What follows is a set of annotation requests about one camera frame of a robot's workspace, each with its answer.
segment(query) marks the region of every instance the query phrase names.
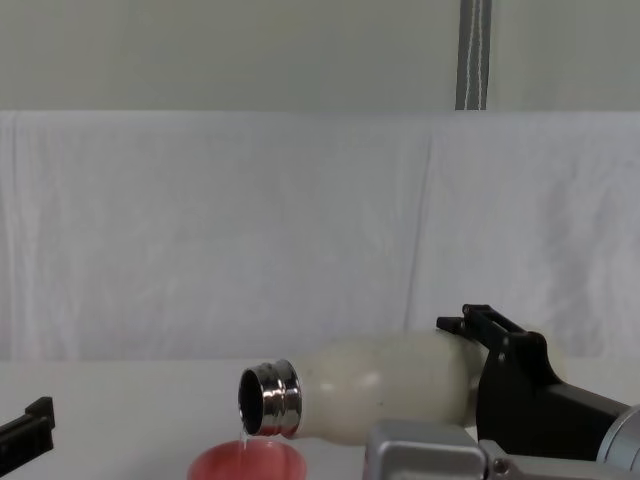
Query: white bottle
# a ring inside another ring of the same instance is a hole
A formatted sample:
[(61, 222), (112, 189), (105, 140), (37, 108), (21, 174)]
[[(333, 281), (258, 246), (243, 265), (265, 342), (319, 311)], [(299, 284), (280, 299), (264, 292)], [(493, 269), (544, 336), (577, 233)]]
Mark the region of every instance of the white bottle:
[[(238, 402), (249, 435), (364, 445), (382, 419), (467, 425), (487, 351), (443, 331), (335, 342), (246, 370)], [(552, 364), (552, 349), (549, 349)]]

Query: black bracket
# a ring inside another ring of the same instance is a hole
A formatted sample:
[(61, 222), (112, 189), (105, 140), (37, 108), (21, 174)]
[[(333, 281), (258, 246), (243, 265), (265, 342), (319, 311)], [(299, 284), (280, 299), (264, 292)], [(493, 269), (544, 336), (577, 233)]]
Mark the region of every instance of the black bracket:
[(465, 305), (462, 312), (439, 318), (437, 326), (489, 349), (478, 386), (478, 438), (512, 455), (595, 461), (606, 432), (629, 407), (563, 382), (541, 334), (488, 305)]
[(53, 449), (53, 400), (42, 397), (0, 427), (0, 477)]

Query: white table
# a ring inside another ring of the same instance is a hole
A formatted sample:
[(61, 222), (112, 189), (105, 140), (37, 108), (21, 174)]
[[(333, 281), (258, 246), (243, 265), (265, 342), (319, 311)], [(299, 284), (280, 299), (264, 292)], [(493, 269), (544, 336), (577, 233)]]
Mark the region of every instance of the white table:
[[(0, 363), (0, 422), (54, 400), (55, 449), (7, 480), (178, 480), (207, 448), (239, 438), (239, 376), (256, 360)], [(637, 361), (570, 360), (571, 383), (640, 403)], [(362, 448), (298, 440), (309, 480), (359, 479)]]

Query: pink cup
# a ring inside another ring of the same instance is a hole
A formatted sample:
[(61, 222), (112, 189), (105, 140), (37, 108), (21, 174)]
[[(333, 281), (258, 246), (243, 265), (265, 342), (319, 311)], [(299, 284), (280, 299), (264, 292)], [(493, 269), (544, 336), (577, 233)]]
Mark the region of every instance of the pink cup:
[(296, 450), (266, 440), (228, 442), (207, 450), (191, 464), (189, 480), (304, 480), (307, 467)]

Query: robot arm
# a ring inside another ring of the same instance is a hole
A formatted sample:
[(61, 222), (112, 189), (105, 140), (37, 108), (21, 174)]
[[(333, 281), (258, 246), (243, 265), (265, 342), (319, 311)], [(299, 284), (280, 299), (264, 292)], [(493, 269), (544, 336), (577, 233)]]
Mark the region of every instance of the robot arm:
[(383, 421), (367, 445), (363, 480), (640, 480), (584, 460), (509, 455), (458, 426)]
[(640, 407), (560, 380), (544, 337), (488, 305), (465, 305), (463, 315), (437, 325), (489, 350), (479, 443), (460, 427), (382, 422), (369, 439), (365, 480), (640, 480)]
[(20, 418), (0, 426), (0, 477), (53, 449), (53, 401), (42, 397)]

